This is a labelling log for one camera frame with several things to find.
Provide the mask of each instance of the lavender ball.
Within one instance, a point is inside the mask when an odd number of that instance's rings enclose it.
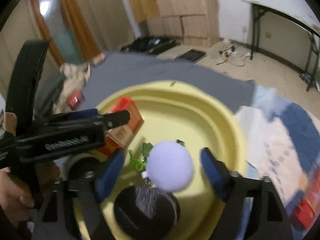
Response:
[[[185,147],[176,142],[160,142],[150,151],[143,176],[148,177],[165,192],[182,190],[193,177],[191,155]]]

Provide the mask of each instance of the red package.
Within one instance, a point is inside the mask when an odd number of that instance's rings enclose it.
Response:
[[[72,111],[75,111],[83,100],[83,94],[80,91],[75,91],[68,97],[67,105],[72,109]]]
[[[106,145],[97,149],[106,156],[111,156],[117,148],[124,149],[129,145],[135,133],[143,123],[142,116],[131,98],[122,97],[111,112],[127,110],[130,120],[126,125],[105,132]]]
[[[298,230],[309,229],[320,212],[320,168],[314,175],[313,181],[299,205],[293,210],[290,217],[291,224]]]

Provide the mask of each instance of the gray cloth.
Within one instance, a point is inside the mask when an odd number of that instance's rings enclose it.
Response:
[[[35,99],[35,116],[45,118],[51,115],[53,103],[57,101],[63,89],[66,77],[57,72],[48,77]]]
[[[186,60],[161,60],[135,53],[105,52],[106,60],[92,70],[83,89],[85,101],[77,109],[95,108],[113,93],[152,81],[177,80],[193,85],[224,103],[232,112],[250,106],[255,89],[253,80],[229,78]]]

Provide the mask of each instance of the black table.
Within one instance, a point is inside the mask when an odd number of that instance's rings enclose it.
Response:
[[[255,2],[255,1],[245,1],[244,2],[250,3],[252,6],[252,18],[253,18],[253,26],[252,26],[252,47],[251,47],[251,60],[253,59],[253,52],[254,50],[256,52],[258,52],[259,49],[259,43],[260,43],[260,19],[267,13],[267,12],[271,12],[274,13],[276,15],[279,15],[283,18],[286,18],[289,21],[294,22],[295,24],[299,25],[300,27],[302,27],[303,29],[305,29],[308,32],[308,36],[310,38],[310,50],[309,50],[309,54],[308,54],[308,60],[307,60],[307,64],[306,64],[306,68],[304,70],[304,72],[308,72],[308,68],[310,65],[310,60],[311,60],[311,53],[314,52],[316,54],[316,64],[315,64],[315,68],[313,70],[313,73],[311,75],[311,80],[310,83],[307,87],[307,91],[309,91],[313,81],[315,80],[315,76],[316,76],[316,72],[318,70],[318,62],[319,62],[319,56],[320,56],[320,44],[319,44],[319,48],[317,47],[316,44],[316,40],[315,40],[315,36],[317,36],[318,38],[320,38],[320,33],[314,29],[313,27],[311,27],[310,25],[308,25],[307,23],[283,12],[280,11],[278,9],[272,8],[270,6],[267,5],[263,5],[259,2]],[[257,37],[256,37],[256,24],[258,25],[258,31],[257,31]]]

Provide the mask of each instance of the gray blanket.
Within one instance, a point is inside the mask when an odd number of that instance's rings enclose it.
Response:
[[[234,113],[240,106],[251,105],[253,80],[232,79],[182,59],[161,60],[135,53],[105,54],[105,62],[92,69],[91,78],[82,91],[85,101],[77,110],[95,108],[105,98],[127,87],[160,80],[193,85],[220,100]]]

